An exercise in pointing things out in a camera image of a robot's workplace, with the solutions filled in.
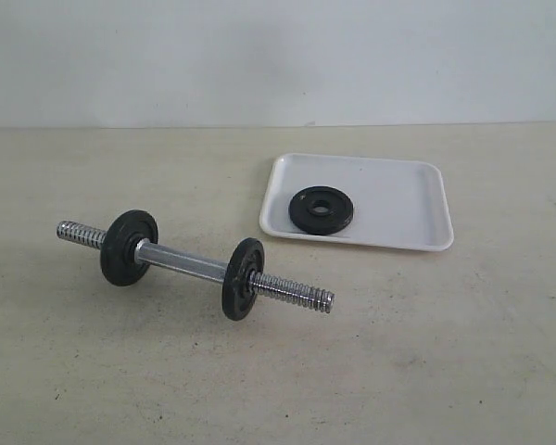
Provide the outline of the black weight plate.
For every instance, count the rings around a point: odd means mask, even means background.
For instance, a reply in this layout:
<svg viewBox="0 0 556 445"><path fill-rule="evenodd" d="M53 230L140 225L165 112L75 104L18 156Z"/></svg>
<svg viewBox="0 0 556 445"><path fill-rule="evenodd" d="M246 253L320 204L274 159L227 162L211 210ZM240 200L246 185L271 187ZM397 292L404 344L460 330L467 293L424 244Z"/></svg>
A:
<svg viewBox="0 0 556 445"><path fill-rule="evenodd" d="M262 272L263 266L261 243L252 237L242 240L228 262L222 283L222 311L230 320L243 320L250 313L256 292L250 288L249 277L252 273Z"/></svg>
<svg viewBox="0 0 556 445"><path fill-rule="evenodd" d="M354 206L344 192L330 186L299 190L290 200L291 222L310 235L332 235L345 229L354 216Z"/></svg>

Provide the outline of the chrome threaded dumbbell bar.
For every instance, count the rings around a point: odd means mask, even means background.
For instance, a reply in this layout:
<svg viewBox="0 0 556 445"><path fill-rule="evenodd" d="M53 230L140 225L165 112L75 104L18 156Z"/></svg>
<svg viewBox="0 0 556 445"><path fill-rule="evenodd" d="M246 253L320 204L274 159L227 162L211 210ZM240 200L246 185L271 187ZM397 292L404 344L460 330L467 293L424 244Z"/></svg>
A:
<svg viewBox="0 0 556 445"><path fill-rule="evenodd" d="M99 251L106 233L105 230L72 221L62 221L57 226L57 236L60 239ZM187 274L221 285L228 265L228 262L198 257L189 252L155 244L147 239L138 243L135 259L138 262L148 263L150 266ZM256 297L262 295L316 312L330 312L335 302L335 294L329 290L305 285L263 271L252 273L249 277L249 284L250 288L256 292Z"/></svg>

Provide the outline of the black round plastic disc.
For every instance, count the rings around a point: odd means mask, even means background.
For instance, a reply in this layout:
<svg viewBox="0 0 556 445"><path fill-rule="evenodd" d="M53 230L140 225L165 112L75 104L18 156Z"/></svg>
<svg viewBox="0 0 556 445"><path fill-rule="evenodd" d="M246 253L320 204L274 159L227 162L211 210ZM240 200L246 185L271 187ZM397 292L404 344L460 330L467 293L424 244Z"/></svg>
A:
<svg viewBox="0 0 556 445"><path fill-rule="evenodd" d="M101 272L114 286L137 283L148 271L148 263L135 259L138 243L144 239L158 242L158 225L144 210L128 210L107 229L100 248Z"/></svg>

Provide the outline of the white plastic tray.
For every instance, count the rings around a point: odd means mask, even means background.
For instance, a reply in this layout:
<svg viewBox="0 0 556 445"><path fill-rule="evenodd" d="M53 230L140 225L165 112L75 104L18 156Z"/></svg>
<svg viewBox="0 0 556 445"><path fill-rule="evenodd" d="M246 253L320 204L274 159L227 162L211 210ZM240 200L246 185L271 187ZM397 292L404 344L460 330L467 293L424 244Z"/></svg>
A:
<svg viewBox="0 0 556 445"><path fill-rule="evenodd" d="M347 227L311 235L292 223L290 201L311 186L330 186L350 198ZM259 225L275 237L366 247L438 252L454 241L442 174L415 160L282 155L272 166Z"/></svg>

